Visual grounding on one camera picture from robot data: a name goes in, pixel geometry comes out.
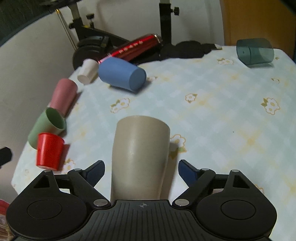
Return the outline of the beige plastic cup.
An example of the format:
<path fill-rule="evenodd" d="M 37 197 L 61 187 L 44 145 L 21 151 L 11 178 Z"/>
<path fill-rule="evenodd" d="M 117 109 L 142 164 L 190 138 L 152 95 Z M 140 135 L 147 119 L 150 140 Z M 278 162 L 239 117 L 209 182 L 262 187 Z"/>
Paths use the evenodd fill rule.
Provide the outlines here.
<path fill-rule="evenodd" d="M 169 126 L 149 116 L 128 116 L 115 130 L 111 201 L 159 199 L 168 162 Z"/>

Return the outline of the small red plastic cup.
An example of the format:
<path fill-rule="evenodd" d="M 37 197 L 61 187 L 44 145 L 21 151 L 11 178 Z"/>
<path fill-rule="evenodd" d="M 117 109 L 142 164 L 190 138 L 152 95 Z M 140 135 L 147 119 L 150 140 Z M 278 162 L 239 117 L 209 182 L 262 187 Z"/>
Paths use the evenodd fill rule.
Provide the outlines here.
<path fill-rule="evenodd" d="M 38 135 L 36 166 L 58 171 L 64 149 L 64 140 L 52 133 Z"/>

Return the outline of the green plastic cup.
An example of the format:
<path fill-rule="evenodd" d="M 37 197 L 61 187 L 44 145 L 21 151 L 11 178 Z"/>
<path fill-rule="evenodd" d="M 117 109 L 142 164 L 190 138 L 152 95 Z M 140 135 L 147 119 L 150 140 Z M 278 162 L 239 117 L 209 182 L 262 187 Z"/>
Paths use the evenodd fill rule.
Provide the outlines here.
<path fill-rule="evenodd" d="M 59 135 L 66 129 L 66 121 L 54 108 L 46 108 L 36 120 L 28 135 L 28 143 L 34 149 L 37 148 L 38 135 L 40 133 L 53 133 Z"/>

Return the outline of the pink plastic cup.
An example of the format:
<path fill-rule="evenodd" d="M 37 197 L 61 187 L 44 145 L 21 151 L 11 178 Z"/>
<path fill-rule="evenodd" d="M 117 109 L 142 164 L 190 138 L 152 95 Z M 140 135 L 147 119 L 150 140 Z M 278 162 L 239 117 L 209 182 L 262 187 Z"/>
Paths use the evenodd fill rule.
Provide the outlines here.
<path fill-rule="evenodd" d="M 60 79 L 53 92 L 50 107 L 65 116 L 74 101 L 77 90 L 78 86 L 74 81 L 68 78 Z"/>

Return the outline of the small white plastic cup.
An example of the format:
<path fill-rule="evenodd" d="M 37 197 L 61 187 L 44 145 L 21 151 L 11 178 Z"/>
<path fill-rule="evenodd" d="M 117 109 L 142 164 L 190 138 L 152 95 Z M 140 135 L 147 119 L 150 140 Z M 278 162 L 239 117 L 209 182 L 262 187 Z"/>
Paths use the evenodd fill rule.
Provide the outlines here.
<path fill-rule="evenodd" d="M 84 85 L 90 84 L 98 73 L 98 62 L 93 59 L 85 59 L 78 72 L 77 79 Z"/>

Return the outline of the blue plastic cup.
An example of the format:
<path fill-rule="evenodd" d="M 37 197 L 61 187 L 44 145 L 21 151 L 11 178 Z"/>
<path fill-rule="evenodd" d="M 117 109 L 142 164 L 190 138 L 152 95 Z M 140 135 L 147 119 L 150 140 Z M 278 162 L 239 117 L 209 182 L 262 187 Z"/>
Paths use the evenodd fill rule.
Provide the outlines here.
<path fill-rule="evenodd" d="M 147 79 L 144 69 L 116 57 L 109 57 L 99 64 L 98 76 L 111 86 L 132 92 L 141 89 Z"/>

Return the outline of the transparent teal plastic cup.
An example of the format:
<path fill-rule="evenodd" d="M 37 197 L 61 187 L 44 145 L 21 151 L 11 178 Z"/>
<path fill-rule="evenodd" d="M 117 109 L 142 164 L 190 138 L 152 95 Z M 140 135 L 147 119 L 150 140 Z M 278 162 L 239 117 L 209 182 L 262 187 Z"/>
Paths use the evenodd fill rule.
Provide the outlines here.
<path fill-rule="evenodd" d="M 268 64 L 274 60 L 274 49 L 265 38 L 238 40 L 236 53 L 238 59 L 246 66 Z"/>

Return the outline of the floral light blue tablecloth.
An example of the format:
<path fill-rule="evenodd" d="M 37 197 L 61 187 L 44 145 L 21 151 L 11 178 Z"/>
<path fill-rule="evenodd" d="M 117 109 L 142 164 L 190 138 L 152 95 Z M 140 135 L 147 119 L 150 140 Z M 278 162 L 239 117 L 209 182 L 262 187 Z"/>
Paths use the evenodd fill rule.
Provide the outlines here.
<path fill-rule="evenodd" d="M 201 59 L 145 63 L 140 93 L 79 84 L 61 171 L 26 144 L 6 213 L 14 240 L 295 240 L 295 63 L 284 51 L 247 67 L 234 47 Z M 117 123 L 149 116 L 170 128 L 159 199 L 111 201 Z M 102 160 L 95 186 L 84 170 Z M 187 186 L 186 160 L 203 175 Z"/>

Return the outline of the black cloth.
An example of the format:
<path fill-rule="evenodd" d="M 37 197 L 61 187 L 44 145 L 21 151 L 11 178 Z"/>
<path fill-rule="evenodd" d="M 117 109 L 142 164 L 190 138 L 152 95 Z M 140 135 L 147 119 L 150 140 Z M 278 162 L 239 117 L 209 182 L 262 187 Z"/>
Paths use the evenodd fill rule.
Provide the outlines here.
<path fill-rule="evenodd" d="M 171 58 L 194 59 L 202 58 L 204 55 L 214 50 L 222 50 L 222 46 L 218 44 L 201 44 L 198 41 L 183 41 L 176 45 L 165 44 L 160 47 L 153 47 L 129 62 L 139 65 L 153 61 L 163 61 Z"/>

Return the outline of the black exercise bike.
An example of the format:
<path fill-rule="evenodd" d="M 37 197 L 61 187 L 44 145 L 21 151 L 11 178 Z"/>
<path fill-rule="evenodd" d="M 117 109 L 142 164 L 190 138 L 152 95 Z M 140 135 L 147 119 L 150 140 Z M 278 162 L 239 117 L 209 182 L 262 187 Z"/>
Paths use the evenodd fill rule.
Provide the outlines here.
<path fill-rule="evenodd" d="M 88 14 L 86 18 L 89 25 L 85 25 L 80 16 L 77 1 L 43 1 L 41 6 L 49 12 L 56 12 L 74 47 L 72 65 L 74 69 L 82 66 L 85 59 L 99 60 L 110 51 L 130 42 L 127 39 L 95 28 L 93 14 Z M 171 8 L 170 1 L 159 2 L 159 17 L 162 45 L 171 43 L 171 14 L 178 16 L 180 9 Z"/>

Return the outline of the red metal thermos bottle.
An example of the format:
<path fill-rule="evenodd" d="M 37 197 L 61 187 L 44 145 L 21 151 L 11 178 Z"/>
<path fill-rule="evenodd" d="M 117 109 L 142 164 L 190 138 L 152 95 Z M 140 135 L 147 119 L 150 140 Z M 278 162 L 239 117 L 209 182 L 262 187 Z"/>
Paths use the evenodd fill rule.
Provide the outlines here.
<path fill-rule="evenodd" d="M 135 40 L 127 42 L 122 46 L 110 51 L 105 56 L 101 57 L 97 62 L 101 64 L 104 60 L 115 57 L 130 61 L 145 51 L 162 45 L 162 39 L 157 34 L 147 34 Z"/>

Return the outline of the dark window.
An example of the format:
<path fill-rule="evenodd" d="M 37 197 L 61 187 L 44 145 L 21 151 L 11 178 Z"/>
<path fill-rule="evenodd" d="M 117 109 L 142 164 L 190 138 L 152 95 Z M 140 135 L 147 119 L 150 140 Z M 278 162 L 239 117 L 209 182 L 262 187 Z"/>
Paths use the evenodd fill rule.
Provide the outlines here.
<path fill-rule="evenodd" d="M 43 1 L 3 0 L 0 5 L 1 46 L 15 34 L 50 12 L 40 5 Z"/>

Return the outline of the wooden door panel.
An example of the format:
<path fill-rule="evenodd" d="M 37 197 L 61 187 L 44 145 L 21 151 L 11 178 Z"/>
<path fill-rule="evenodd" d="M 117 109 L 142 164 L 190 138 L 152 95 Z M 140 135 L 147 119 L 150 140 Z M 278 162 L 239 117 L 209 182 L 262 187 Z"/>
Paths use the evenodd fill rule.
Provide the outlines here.
<path fill-rule="evenodd" d="M 265 38 L 275 51 L 295 58 L 295 1 L 220 1 L 224 42 Z"/>

